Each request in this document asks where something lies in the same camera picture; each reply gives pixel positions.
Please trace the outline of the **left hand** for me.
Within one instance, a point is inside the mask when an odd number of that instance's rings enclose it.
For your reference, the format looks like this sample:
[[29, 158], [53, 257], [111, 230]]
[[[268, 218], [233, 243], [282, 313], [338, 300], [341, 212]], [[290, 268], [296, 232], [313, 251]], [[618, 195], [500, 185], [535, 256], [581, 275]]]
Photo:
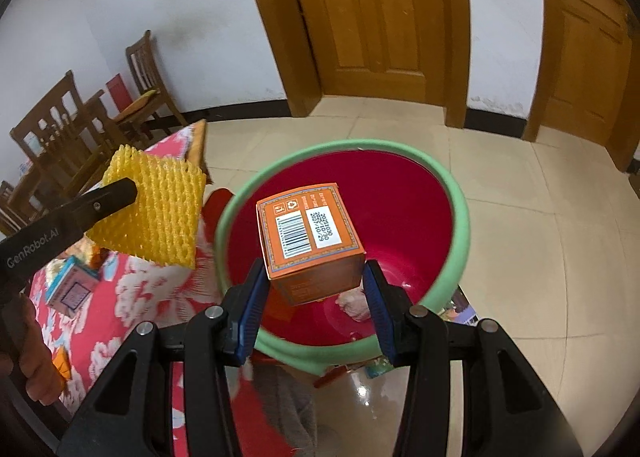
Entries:
[[65, 388], [65, 380], [52, 361], [52, 354], [44, 344], [32, 301], [21, 295], [26, 337], [18, 366], [26, 377], [26, 392], [30, 399], [42, 405], [58, 400]]

